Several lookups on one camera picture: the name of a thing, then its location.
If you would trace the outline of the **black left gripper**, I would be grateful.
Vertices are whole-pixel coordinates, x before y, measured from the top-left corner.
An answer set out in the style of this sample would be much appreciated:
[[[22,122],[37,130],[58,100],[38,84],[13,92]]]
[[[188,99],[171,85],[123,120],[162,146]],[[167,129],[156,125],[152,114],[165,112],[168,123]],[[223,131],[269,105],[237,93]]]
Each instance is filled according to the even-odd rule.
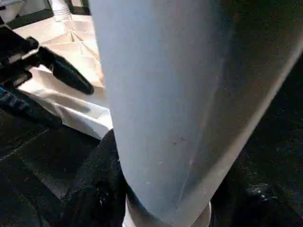
[[[0,27],[0,108],[30,122],[58,128],[62,125],[60,117],[19,90],[11,89],[32,78],[29,70],[38,65],[38,60],[26,60],[26,57],[38,47],[39,42],[33,37],[23,38],[8,26]],[[59,81],[86,95],[94,93],[93,85],[64,57],[46,47],[40,47],[38,58],[39,63],[48,68]]]

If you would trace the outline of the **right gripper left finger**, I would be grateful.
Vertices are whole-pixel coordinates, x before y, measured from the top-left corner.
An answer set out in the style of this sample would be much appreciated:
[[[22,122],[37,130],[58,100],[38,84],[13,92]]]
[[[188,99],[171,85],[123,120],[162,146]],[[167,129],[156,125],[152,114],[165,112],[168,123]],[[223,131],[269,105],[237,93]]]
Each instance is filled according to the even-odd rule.
[[[127,183],[109,130],[78,169],[63,199],[62,227],[120,227]]]

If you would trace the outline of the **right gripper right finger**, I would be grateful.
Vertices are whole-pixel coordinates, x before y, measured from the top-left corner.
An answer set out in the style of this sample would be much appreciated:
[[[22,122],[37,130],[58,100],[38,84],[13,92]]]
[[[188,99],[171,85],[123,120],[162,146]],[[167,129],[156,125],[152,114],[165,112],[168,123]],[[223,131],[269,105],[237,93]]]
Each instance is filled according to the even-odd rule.
[[[212,227],[301,227],[303,218],[271,184],[234,162],[211,199]]]

